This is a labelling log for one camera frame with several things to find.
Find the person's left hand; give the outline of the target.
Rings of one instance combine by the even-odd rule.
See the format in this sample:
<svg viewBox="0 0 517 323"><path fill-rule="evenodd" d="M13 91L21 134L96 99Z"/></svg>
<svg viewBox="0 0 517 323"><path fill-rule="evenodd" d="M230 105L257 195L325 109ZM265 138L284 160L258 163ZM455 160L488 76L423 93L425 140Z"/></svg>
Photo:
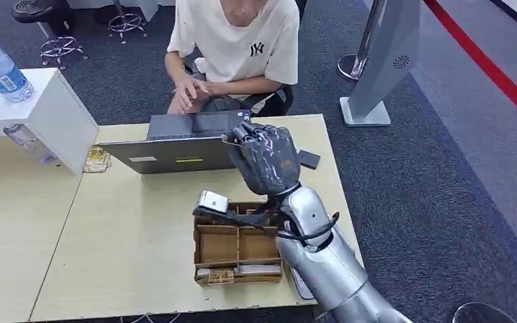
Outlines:
<svg viewBox="0 0 517 323"><path fill-rule="evenodd" d="M202 98L225 95L223 83L199 81L197 83L197 95Z"/></svg>

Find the person's right hand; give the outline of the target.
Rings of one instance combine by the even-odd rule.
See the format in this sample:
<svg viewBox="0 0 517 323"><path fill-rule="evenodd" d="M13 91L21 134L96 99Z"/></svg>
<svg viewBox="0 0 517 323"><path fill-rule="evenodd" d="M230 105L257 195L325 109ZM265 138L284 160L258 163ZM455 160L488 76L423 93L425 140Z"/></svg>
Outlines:
<svg viewBox="0 0 517 323"><path fill-rule="evenodd" d="M168 114L190 114L201 111L201 101L209 92L204 81L185 76L176 83Z"/></svg>

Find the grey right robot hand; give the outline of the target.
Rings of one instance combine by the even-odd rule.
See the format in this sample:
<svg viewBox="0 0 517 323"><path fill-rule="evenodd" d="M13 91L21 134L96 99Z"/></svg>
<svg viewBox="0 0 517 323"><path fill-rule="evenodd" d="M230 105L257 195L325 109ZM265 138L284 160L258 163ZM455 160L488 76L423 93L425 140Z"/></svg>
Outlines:
<svg viewBox="0 0 517 323"><path fill-rule="evenodd" d="M287 128L243 120L223 142L253 193L276 196L300 185L298 152Z"/></svg>

